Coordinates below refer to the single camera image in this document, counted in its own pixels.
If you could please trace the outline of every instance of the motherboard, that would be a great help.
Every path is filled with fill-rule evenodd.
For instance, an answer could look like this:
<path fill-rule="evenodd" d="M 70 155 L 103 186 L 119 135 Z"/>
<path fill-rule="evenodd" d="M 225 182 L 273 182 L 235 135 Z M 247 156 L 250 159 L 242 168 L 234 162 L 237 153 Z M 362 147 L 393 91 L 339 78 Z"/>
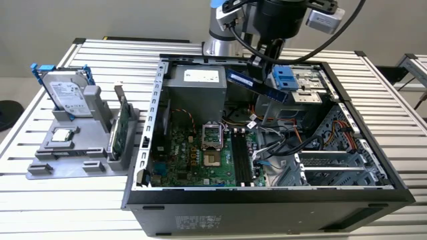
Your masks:
<path fill-rule="evenodd" d="M 222 132 L 222 148 L 203 149 L 203 131 L 191 134 L 191 129 L 174 128 L 171 131 L 170 154 L 166 161 L 154 163 L 154 186 L 163 187 L 237 187 L 233 133 Z M 245 135 L 247 155 L 257 150 L 257 135 Z M 253 173 L 250 158 L 246 159 L 246 172 Z M 255 186 L 266 186 L 263 170 L 253 178 Z"/>

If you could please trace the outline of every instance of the gray floor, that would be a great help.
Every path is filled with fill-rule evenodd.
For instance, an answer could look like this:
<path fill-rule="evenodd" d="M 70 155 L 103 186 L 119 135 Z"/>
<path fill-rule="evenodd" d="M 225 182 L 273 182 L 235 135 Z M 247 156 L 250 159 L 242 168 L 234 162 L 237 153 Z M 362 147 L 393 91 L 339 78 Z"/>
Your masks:
<path fill-rule="evenodd" d="M 41 85 L 34 77 L 0 77 L 0 101 L 18 101 L 27 108 L 39 90 Z M 8 132 L 10 130 L 0 132 L 0 142 Z"/>

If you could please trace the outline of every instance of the hard drive label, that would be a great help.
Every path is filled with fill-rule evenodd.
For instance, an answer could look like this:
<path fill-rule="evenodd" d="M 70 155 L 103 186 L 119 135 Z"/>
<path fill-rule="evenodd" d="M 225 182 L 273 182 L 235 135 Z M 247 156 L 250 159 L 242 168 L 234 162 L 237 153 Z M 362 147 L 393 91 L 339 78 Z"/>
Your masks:
<path fill-rule="evenodd" d="M 53 81 L 50 85 L 66 112 L 77 117 L 91 116 L 91 110 L 83 97 L 79 85 L 74 82 L 62 81 Z"/>

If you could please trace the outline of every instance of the power supply label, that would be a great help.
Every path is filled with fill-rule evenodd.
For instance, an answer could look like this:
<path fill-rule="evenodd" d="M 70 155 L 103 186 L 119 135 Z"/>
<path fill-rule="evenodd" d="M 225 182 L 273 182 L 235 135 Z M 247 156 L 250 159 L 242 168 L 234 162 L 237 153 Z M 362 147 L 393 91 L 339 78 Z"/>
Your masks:
<path fill-rule="evenodd" d="M 185 82 L 219 83 L 219 71 L 187 69 L 185 72 Z"/>
<path fill-rule="evenodd" d="M 91 110 L 83 97 L 79 85 L 74 82 L 62 81 L 53 81 L 50 85 L 66 112 L 77 117 L 90 117 Z"/>
<path fill-rule="evenodd" d="M 207 216 L 175 216 L 178 229 L 218 229 L 222 223 L 222 215 Z"/>

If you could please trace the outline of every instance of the aluminum table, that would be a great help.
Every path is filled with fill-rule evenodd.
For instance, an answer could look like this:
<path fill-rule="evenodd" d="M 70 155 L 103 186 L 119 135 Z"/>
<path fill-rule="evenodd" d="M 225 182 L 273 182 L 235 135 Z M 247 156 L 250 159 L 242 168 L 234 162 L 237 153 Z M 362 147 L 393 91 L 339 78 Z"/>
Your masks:
<path fill-rule="evenodd" d="M 310 51 L 285 49 L 281 58 L 294 59 Z M 202 45 L 87 39 L 83 44 L 73 44 L 58 64 L 59 67 L 82 67 L 85 64 L 91 67 L 97 85 L 103 91 L 102 98 L 109 100 L 111 108 L 119 106 L 114 83 L 123 81 L 127 99 L 142 110 L 135 156 L 159 54 L 199 55 Z M 417 202 L 350 233 L 241 235 L 225 238 L 318 239 L 323 236 L 346 240 L 427 239 L 426 123 L 363 54 L 325 50 L 310 60 L 330 63 Z M 26 179 L 27 167 L 53 123 L 53 107 L 54 103 L 42 89 L 0 144 L 0 238 L 146 238 L 133 213 L 121 210 L 126 176 Z M 203 236 L 201 239 L 219 237 Z"/>

